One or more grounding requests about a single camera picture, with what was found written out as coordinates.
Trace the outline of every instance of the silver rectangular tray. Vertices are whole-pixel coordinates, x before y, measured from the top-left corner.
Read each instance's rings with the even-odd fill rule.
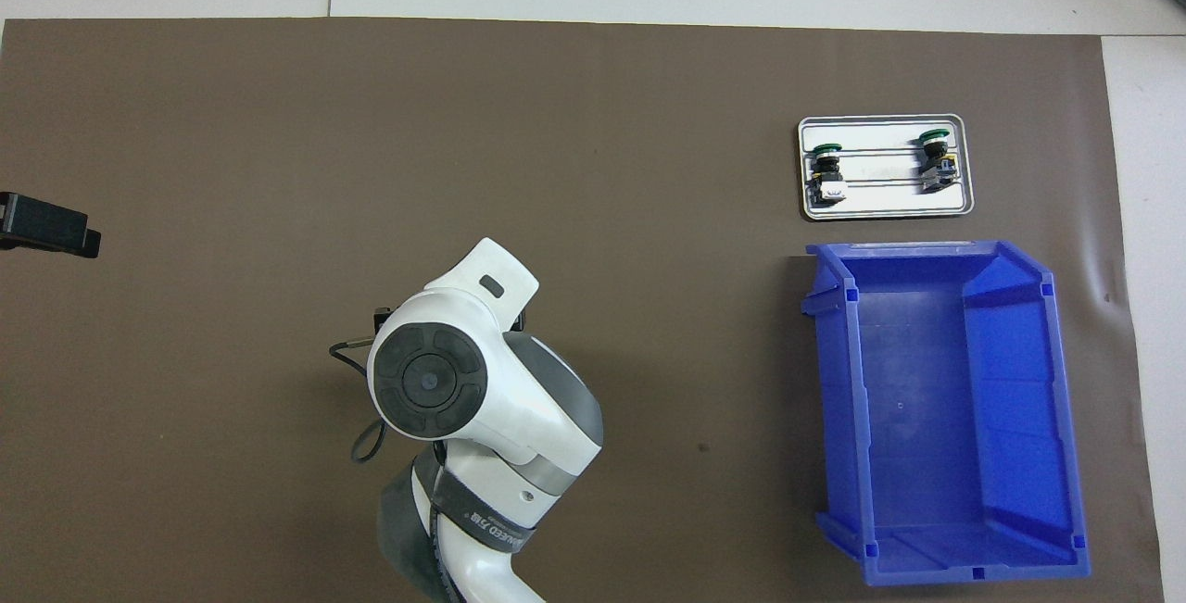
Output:
[[[959,174],[952,185],[926,193],[919,177],[926,158],[918,135],[932,128],[950,131],[948,151],[956,154]],[[840,172],[848,197],[818,205],[810,192],[810,152],[828,142],[843,146]],[[968,214],[974,201],[963,119],[956,114],[809,116],[799,122],[799,197],[803,211],[816,221]]]

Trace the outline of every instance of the blue container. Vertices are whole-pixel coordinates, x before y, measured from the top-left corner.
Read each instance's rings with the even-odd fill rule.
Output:
[[[827,539],[871,585],[1089,575],[1053,274],[1005,241],[808,253]]]

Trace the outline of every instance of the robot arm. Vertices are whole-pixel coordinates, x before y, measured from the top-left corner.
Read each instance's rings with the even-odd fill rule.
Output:
[[[541,601],[511,556],[601,450],[588,388],[537,338],[510,331],[537,287],[484,239],[391,313],[368,358],[382,418],[440,444],[384,490],[380,518],[384,554],[436,601]]]

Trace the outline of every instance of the brown mat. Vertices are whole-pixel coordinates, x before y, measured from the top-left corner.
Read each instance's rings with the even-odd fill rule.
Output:
[[[556,601],[1160,601],[1099,40],[445,20],[9,21],[0,188],[98,260],[0,254],[0,599],[417,601],[375,539],[417,445],[326,357],[483,235],[606,449],[517,570]],[[812,223],[802,118],[954,112],[961,218]],[[1058,275],[1095,576],[869,589],[822,539],[828,241]]]

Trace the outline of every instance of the blue plastic bin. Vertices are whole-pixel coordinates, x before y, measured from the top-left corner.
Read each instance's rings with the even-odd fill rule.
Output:
[[[1005,241],[808,253],[827,539],[871,585],[1089,575],[1053,274]]]

